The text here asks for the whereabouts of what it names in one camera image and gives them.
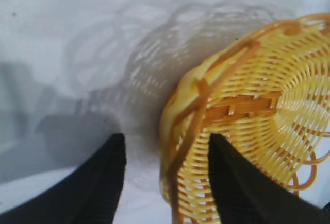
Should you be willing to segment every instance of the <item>yellow wicker basket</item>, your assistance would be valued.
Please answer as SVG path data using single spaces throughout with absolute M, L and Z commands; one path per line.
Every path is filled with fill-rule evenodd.
M 208 180 L 212 133 L 286 189 L 308 188 L 329 157 L 314 152 L 328 136 L 329 96 L 330 14 L 267 25 L 186 73 L 160 124 L 160 186 L 173 223 L 220 222 Z M 301 165 L 312 167 L 302 184 Z

